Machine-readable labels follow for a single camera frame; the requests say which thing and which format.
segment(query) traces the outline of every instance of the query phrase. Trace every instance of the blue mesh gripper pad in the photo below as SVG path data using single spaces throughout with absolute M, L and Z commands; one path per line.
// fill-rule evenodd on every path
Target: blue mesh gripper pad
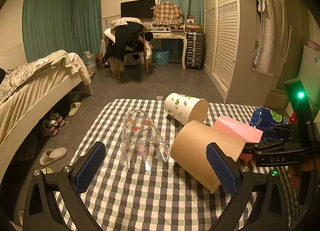
M 100 143 L 76 176 L 74 190 L 77 195 L 87 191 L 105 157 L 106 147 L 103 143 Z
M 238 191 L 236 177 L 211 144 L 207 145 L 206 156 L 225 192 L 235 195 Z

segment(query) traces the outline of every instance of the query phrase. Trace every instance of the computer monitor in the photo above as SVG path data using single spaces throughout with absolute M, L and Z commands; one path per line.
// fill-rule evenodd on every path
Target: computer monitor
M 153 18 L 156 0 L 135 0 L 121 3 L 122 18 Z

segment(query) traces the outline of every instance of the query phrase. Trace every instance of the wardrobe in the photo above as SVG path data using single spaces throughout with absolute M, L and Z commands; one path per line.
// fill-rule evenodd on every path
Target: wardrobe
M 263 106 L 274 76 L 252 67 L 256 0 L 204 0 L 204 70 L 227 104 Z

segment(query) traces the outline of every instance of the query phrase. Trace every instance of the pink sponge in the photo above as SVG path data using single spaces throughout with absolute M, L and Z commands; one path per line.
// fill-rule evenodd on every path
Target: pink sponge
M 226 116 L 218 117 L 213 128 L 250 143 L 259 143 L 263 133 L 259 129 Z M 248 162 L 251 157 L 252 155 L 240 154 L 240 158 L 245 162 Z

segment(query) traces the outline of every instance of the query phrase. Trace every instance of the blue laundry basket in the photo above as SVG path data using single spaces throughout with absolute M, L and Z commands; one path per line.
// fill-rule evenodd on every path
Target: blue laundry basket
M 154 50 L 153 55 L 157 65 L 168 65 L 169 64 L 169 51 Z

